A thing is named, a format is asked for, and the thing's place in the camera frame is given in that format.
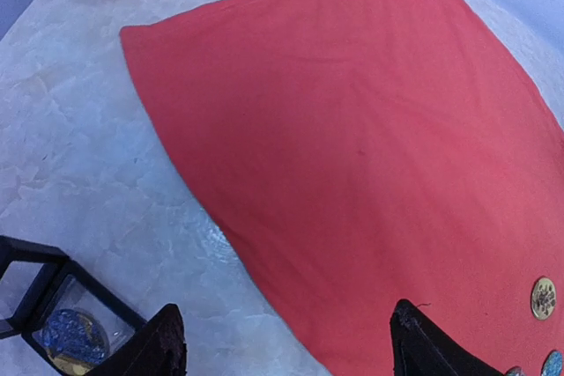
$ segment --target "table surface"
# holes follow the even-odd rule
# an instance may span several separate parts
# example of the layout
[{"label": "table surface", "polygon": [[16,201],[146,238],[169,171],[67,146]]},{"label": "table surface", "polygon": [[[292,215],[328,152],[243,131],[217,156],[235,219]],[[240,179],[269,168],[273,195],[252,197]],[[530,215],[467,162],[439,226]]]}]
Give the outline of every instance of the table surface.
[{"label": "table surface", "polygon": [[[183,184],[126,69],[121,27],[213,1],[34,0],[0,41],[0,232],[61,247],[145,318],[178,304],[189,374],[326,375]],[[564,57],[491,0],[465,1],[562,125]],[[0,361],[50,374],[19,338]]]}]

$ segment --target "red cloth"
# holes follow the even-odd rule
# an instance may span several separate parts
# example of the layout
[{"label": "red cloth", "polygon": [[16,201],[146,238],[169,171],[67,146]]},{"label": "red cloth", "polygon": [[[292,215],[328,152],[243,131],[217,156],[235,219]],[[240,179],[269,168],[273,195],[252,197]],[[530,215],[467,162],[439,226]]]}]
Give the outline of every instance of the red cloth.
[{"label": "red cloth", "polygon": [[564,138],[463,0],[224,0],[122,45],[167,152],[335,375],[392,374],[400,298],[470,353],[564,349]]}]

